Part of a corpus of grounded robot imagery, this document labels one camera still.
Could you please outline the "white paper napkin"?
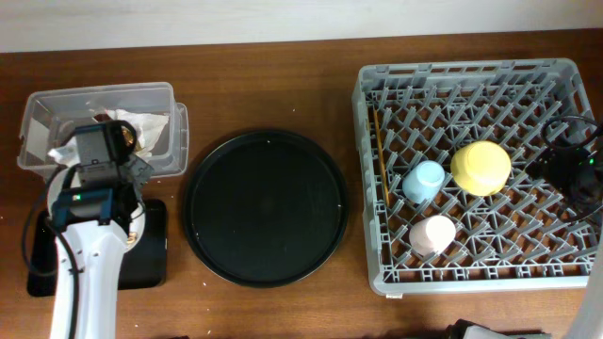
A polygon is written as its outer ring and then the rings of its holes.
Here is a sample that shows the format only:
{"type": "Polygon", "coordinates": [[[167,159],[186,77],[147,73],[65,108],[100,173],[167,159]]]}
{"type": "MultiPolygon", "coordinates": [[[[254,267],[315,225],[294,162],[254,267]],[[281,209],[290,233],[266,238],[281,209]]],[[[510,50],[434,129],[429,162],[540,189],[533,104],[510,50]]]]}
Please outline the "white paper napkin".
{"type": "MultiPolygon", "coordinates": [[[[136,129],[142,147],[140,152],[134,152],[134,154],[145,160],[154,155],[161,134],[170,122],[170,117],[166,114],[132,113],[124,109],[105,109],[97,111],[97,113],[106,113],[114,121],[130,123],[136,129]]],[[[71,132],[57,147],[50,149],[47,155],[61,165],[72,166],[80,160],[80,156],[77,154],[79,150],[79,142],[76,140],[74,132],[71,132]]]]}

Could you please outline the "blue cup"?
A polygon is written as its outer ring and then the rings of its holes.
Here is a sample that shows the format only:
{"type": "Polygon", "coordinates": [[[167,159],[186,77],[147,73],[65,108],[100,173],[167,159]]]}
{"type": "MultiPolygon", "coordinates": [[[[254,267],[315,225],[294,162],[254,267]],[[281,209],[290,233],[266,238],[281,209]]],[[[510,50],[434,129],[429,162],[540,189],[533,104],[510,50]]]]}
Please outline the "blue cup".
{"type": "Polygon", "coordinates": [[[439,192],[446,173],[443,167],[431,160],[420,162],[402,182],[402,192],[412,203],[432,200],[439,192]]]}

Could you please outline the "gold foil wrapper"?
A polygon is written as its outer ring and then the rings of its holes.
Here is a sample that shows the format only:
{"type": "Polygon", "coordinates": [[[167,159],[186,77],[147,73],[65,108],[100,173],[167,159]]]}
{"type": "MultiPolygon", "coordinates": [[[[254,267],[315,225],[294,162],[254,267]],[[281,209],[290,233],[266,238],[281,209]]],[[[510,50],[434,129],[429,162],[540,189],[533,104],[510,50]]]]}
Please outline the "gold foil wrapper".
{"type": "MultiPolygon", "coordinates": [[[[97,113],[92,118],[96,122],[114,121],[114,119],[106,113],[97,113]]],[[[139,143],[136,129],[133,126],[126,126],[125,121],[121,121],[121,129],[126,146],[128,148],[132,148],[135,153],[140,152],[142,150],[142,147],[139,143]]]]}

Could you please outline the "grey plate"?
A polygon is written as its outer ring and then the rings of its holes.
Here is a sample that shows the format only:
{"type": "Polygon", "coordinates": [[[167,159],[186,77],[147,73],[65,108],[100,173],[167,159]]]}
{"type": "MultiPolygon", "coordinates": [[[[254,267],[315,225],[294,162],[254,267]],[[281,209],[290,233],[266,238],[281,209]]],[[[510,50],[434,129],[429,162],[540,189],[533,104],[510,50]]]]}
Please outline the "grey plate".
{"type": "MultiPolygon", "coordinates": [[[[56,172],[46,181],[48,191],[46,193],[46,207],[50,216],[53,215],[52,205],[57,200],[57,197],[62,190],[62,182],[67,175],[67,168],[58,167],[56,172]]],[[[146,221],[146,205],[143,201],[138,202],[137,209],[131,214],[131,221],[128,230],[128,238],[126,241],[127,251],[132,250],[140,241],[145,230],[146,221]]]]}

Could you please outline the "yellow bowl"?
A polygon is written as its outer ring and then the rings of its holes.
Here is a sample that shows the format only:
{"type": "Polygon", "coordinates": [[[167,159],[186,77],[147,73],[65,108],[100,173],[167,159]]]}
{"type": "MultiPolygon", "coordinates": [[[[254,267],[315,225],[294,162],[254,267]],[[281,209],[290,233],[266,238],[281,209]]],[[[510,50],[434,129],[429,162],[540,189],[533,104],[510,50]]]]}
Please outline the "yellow bowl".
{"type": "Polygon", "coordinates": [[[512,170],[511,159],[498,144],[482,140],[470,143],[452,157],[453,180],[465,192],[492,196],[506,184],[512,170]]]}

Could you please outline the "wooden chopstick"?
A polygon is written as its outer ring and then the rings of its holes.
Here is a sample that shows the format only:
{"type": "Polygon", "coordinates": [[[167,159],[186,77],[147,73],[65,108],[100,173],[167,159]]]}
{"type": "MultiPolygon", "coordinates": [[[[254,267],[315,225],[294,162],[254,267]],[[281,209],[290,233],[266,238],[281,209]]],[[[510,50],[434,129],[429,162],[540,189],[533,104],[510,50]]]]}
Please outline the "wooden chopstick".
{"type": "Polygon", "coordinates": [[[383,144],[381,141],[381,126],[379,123],[377,108],[373,107],[372,115],[373,115],[374,126],[375,126],[375,135],[376,135],[376,140],[377,140],[379,168],[380,168],[382,182],[383,182],[383,198],[384,198],[385,206],[388,208],[390,205],[390,196],[389,196],[389,189],[388,189],[388,183],[387,183],[387,172],[386,172],[384,158],[383,158],[383,144]]]}

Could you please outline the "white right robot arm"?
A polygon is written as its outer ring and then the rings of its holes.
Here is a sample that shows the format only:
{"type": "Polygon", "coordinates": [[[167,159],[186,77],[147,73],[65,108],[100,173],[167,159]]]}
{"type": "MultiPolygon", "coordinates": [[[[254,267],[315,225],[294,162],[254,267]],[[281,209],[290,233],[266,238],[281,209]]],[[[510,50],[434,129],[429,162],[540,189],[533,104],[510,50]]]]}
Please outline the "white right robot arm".
{"type": "MultiPolygon", "coordinates": [[[[500,333],[481,325],[459,319],[446,328],[444,339],[546,339],[548,333],[500,333]]],[[[568,339],[602,339],[602,238],[596,247],[584,300],[569,330],[563,336],[568,339]]]]}

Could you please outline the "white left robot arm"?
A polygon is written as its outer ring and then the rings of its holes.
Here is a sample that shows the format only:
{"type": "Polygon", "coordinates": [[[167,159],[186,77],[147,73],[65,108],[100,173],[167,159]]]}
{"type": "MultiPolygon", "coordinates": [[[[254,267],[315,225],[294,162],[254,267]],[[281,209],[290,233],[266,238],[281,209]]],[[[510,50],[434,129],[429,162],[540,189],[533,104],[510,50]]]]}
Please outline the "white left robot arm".
{"type": "Polygon", "coordinates": [[[53,338],[116,333],[122,259],[144,232],[141,190],[154,172],[137,142],[129,122],[103,121],[75,128],[49,151],[58,164],[45,193],[57,250],[53,338]]]}

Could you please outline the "pink cup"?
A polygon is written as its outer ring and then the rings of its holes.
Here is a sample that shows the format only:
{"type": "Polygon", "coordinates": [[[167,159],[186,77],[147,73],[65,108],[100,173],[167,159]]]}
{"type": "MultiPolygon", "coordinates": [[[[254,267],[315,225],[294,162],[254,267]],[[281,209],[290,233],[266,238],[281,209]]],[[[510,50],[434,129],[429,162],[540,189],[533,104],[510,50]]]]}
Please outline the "pink cup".
{"type": "Polygon", "coordinates": [[[409,241],[415,252],[426,256],[444,251],[452,243],[455,235],[456,228],[453,221],[448,217],[437,215],[413,225],[409,241]]]}

